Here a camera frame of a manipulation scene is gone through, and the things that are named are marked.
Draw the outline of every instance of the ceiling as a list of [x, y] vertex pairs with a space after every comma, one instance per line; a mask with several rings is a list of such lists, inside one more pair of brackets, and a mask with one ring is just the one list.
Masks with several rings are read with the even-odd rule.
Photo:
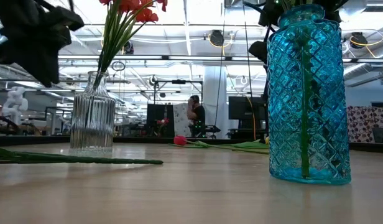
[[[54, 6], [68, 7], [67, 0], [49, 0], [48, 2]], [[101, 50], [100, 40], [104, 29], [106, 8], [98, 0], [74, 0], [74, 3], [75, 12], [82, 17], [86, 25], [72, 32], [73, 43], [60, 51], [60, 55], [63, 56], [59, 60], [61, 80], [69, 78], [86, 80], [87, 73], [96, 70], [97, 67], [96, 60], [88, 59], [88, 56], [98, 55]], [[367, 4], [383, 4], [383, 1], [367, 1]], [[147, 24], [132, 38], [134, 54], [220, 57], [221, 48], [212, 46], [207, 38], [212, 30], [218, 29], [224, 30], [225, 41], [230, 42], [224, 48], [225, 56], [246, 57], [248, 46], [257, 40], [262, 40], [266, 28], [257, 24], [259, 20], [257, 11], [246, 8], [244, 16], [243, 10], [224, 11], [222, 5], [223, 0], [169, 0], [167, 12], [162, 12], [160, 7], [156, 7], [154, 11], [158, 14], [159, 21], [156, 24]], [[382, 40], [381, 43], [370, 46], [371, 51], [383, 48], [383, 12], [363, 12], [343, 19], [348, 20], [341, 23], [342, 36], [346, 40], [350, 38], [352, 32], [363, 32], [370, 44]], [[344, 58], [372, 58], [367, 48], [352, 49], [348, 41], [343, 44], [343, 51]], [[145, 105], [149, 101], [148, 98], [153, 99], [152, 93], [149, 92], [152, 91], [149, 79], [153, 76], [158, 80], [203, 81], [206, 67], [220, 65], [219, 61], [208, 63], [204, 60], [131, 59], [120, 60], [117, 64], [120, 67], [126, 65], [123, 71], [116, 72], [112, 68], [109, 69], [111, 79], [116, 80], [117, 83], [108, 83], [108, 89], [117, 99], [121, 99], [122, 103], [136, 105]], [[227, 89], [230, 94], [237, 95], [238, 92], [250, 91], [249, 83], [245, 80], [250, 73], [252, 91], [257, 95], [263, 92], [266, 74], [262, 64], [253, 63], [248, 67], [244, 61], [226, 62], [223, 65], [223, 71], [228, 76]], [[2, 66], [0, 69], [2, 69], [0, 78], [14, 78], [9, 75], [14, 72], [13, 69], [8, 70], [7, 67]], [[18, 75], [17, 78], [31, 78], [30, 75], [22, 72], [21, 68], [19, 70], [15, 72], [15, 75]], [[362, 78], [364, 76], [350, 80], [347, 84], [360, 82]], [[131, 83], [121, 82], [124, 80], [129, 80]], [[29, 89], [42, 87], [38, 83], [27, 84]], [[81, 91], [85, 85], [85, 82], [71, 85], [61, 83], [54, 89]], [[146, 94], [142, 95], [141, 90], [145, 90]], [[163, 103], [168, 101], [176, 103], [187, 100], [190, 95], [198, 94], [201, 88], [190, 84], [168, 84], [162, 88], [162, 91], [181, 91], [168, 94], [165, 101], [159, 98]], [[71, 105], [73, 93], [65, 91], [51, 91], [51, 93], [54, 93], [52, 97], [57, 98], [62, 105], [67, 105], [66, 103]]]

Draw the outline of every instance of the clear glass vase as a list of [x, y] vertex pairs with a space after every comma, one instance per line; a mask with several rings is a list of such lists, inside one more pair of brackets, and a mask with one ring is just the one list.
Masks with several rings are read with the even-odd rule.
[[269, 39], [270, 173], [308, 184], [351, 181], [341, 30], [297, 6]]
[[85, 91], [74, 99], [70, 148], [108, 152], [113, 148], [116, 102], [106, 89], [107, 73], [89, 72]]

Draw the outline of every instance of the white column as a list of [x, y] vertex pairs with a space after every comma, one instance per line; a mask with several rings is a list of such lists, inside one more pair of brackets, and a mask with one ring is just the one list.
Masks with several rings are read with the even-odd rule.
[[216, 108], [218, 107], [218, 117], [216, 126], [221, 130], [216, 133], [217, 139], [227, 139], [228, 132], [228, 107], [226, 104], [226, 70], [220, 67], [205, 67], [203, 83], [203, 106], [205, 109], [205, 124], [214, 125]]

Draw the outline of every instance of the wooden table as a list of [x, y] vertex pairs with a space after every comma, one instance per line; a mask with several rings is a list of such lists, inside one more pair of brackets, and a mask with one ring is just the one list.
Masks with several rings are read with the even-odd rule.
[[0, 165], [0, 223], [383, 223], [383, 154], [351, 151], [340, 187], [277, 180], [259, 154], [116, 144], [113, 156], [165, 164]]

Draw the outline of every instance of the diamond pattern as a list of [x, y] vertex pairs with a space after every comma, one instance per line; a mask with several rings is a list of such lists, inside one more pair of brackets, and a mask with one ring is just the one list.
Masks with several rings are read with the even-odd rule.
[[[269, 40], [269, 160], [276, 177], [290, 179], [287, 175], [295, 177], [290, 170], [301, 169], [306, 98], [310, 182], [350, 181], [340, 42], [339, 25], [324, 19], [291, 23]], [[302, 55], [308, 55], [308, 66]], [[320, 174], [313, 175], [313, 170]]]

